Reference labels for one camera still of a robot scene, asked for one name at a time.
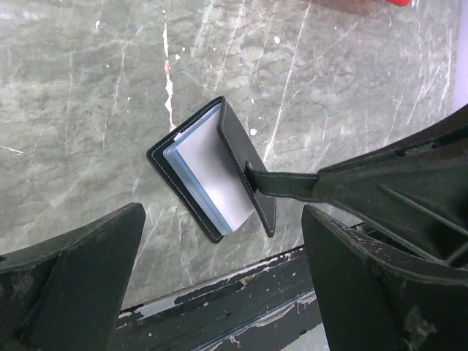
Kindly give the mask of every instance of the black leather case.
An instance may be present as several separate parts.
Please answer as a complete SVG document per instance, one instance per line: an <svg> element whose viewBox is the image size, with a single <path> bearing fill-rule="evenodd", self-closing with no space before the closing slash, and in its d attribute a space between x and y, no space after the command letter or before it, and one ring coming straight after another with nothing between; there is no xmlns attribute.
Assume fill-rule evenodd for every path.
<svg viewBox="0 0 468 351"><path fill-rule="evenodd" d="M169 135L166 135L161 141L148 150L147 157L163 179L166 180L167 184L169 184L172 190L182 200L208 238L215 244L219 243L223 236L202 211L201 207L190 195L181 179L173 171L172 167L163 156L163 151L174 142L174 137L178 133L189 128L212 107L218 104L221 104L217 126L218 133L232 157L237 174L241 179L244 189L248 193L252 204L257 210L258 215L260 216L260 220L263 223L267 236L271 238L273 237L276 224L276 198L261 194L249 183L246 177L247 163L249 163L255 170L266 170L266 168L255 150L255 147L252 145L249 136L242 127L241 122L238 120L233 109L229 106L224 97L218 97L209 102L183 124L174 129Z"/></svg>

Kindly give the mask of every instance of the red object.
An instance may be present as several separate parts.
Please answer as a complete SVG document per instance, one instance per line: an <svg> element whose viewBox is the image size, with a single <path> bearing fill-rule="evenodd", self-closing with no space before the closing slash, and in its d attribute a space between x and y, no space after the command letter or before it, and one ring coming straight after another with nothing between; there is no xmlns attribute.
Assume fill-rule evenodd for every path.
<svg viewBox="0 0 468 351"><path fill-rule="evenodd" d="M391 2L396 6L407 6L411 0L386 0L387 2Z"/></svg>

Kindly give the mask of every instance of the stack of cards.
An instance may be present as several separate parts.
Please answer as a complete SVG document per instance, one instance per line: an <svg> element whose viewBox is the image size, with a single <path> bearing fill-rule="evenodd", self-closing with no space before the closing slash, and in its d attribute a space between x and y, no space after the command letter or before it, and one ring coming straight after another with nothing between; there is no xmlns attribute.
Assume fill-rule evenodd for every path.
<svg viewBox="0 0 468 351"><path fill-rule="evenodd" d="M221 104L174 137L163 155L216 229L227 235L254 206L217 131Z"/></svg>

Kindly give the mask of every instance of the white stitching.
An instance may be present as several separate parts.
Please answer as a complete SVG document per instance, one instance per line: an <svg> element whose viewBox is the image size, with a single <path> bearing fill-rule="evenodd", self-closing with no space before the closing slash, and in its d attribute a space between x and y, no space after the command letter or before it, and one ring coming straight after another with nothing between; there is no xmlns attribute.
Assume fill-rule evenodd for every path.
<svg viewBox="0 0 468 351"><path fill-rule="evenodd" d="M318 179L319 176L316 175L316 174L311 174L311 175L295 175L295 174L290 174L290 175L280 175L280 174L284 174L282 172L278 172L278 173L265 173L265 174L261 174L260 177L265 177L265 178L294 178L294 179L301 179L303 181L308 181L309 179L311 179L311 176L317 176L315 179Z"/></svg>
<svg viewBox="0 0 468 351"><path fill-rule="evenodd" d="M311 180L311 176L317 176L314 180L315 181L318 181L319 180L319 176L318 175L290 175L290 176L281 176L281 175L278 175L278 173L275 175L275 174L261 174L260 177L265 177L265 178L295 178L295 179L301 179L301 180L305 180L305 181L308 181L308 180ZM285 194L282 194L280 192L276 193L276 192L262 192L264 195L269 195L269 196L274 196L274 197L281 197L282 195L285 195ZM311 198L310 197L302 197L302 196L297 196L297 195L289 195L287 197L292 197L292 198L295 198L297 200L300 200L300 201L305 201L305 202L311 202Z"/></svg>
<svg viewBox="0 0 468 351"><path fill-rule="evenodd" d="M237 158L237 156L235 155L234 153L234 150L233 150L233 147L231 146L230 142L229 142L229 139L227 138L227 135L226 133L224 133L224 121L225 121L225 114L226 114L226 111L224 111L224 115L221 115L221 131L222 131L222 134L224 135L224 138L226 139L226 142L227 144L229 145L229 149L231 150L231 153L233 154L237 164L239 165L240 169L241 169L241 172L242 172L242 166L241 166L241 163L239 162L239 159ZM267 216L265 215L265 212L263 211L263 208L262 206L260 205L260 202L258 201L257 197L255 196L255 192L254 190L252 189L252 187L250 186L250 183L249 181L247 180L247 177L245 175L245 172L242 172L242 176L244 177L244 180L246 181L247 183L247 186L249 187L250 191L252 192L252 195L254 196L254 201L255 203L257 204L258 208L260 209L260 212L262 213L263 215L263 218L265 218L265 221L267 223L267 226L268 226L268 229L270 230L270 233L273 234L273 229L270 227L270 223L268 223L268 219L267 219ZM274 215L273 215L273 228L275 228L275 225L276 225L276 198L274 198Z"/></svg>
<svg viewBox="0 0 468 351"><path fill-rule="evenodd" d="M204 114L207 110L210 110L214 105L216 105L218 102L214 102L213 104L210 104L210 105L207 105L207 107L203 110L200 111L200 113L197 114L197 117L199 117L200 115ZM193 118L193 120L188 123L184 128L178 130L178 132L183 132L185 129L189 128L194 122L196 122L198 120L198 118ZM151 156L153 157L153 160L157 163L158 167L160 170L162 170L162 172L166 175L167 179L169 179L169 181L172 183L172 185L177 189L178 193L185 199L187 205L189 205L189 207L193 210L193 212L195 213L196 217L200 220L200 222L203 224L203 226L205 227L205 229L208 231L208 233L210 233L211 237L214 239L214 240L217 240L217 238L215 238L214 234L210 231L210 228L208 228L208 226L206 225L206 223L203 221L203 219L200 217L200 215L197 213L197 211L194 209L194 207L190 204L190 201L185 197L184 193L178 188L178 186L176 185L176 183L174 183L174 181L172 180L172 178L170 177L170 175L167 174L167 172L164 170L164 168L160 165L160 163L158 162L158 160L156 159L156 157L154 156L154 154L160 149L162 148L163 146L165 146L167 143L169 143L170 141L172 140L171 137L168 137L167 140L165 142L163 142L160 146L158 146L157 148L154 149L153 152L151 152Z"/></svg>

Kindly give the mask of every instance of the white card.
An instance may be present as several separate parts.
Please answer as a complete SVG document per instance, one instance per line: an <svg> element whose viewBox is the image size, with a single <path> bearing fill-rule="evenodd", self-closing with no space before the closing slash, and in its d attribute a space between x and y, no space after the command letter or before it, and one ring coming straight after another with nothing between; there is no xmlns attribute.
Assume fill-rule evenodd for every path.
<svg viewBox="0 0 468 351"><path fill-rule="evenodd" d="M221 110L219 106L215 108L217 111L204 123L193 130L189 128L181 135L175 149L214 207L231 230L235 231L252 215L254 206L239 179L233 159L217 132Z"/></svg>

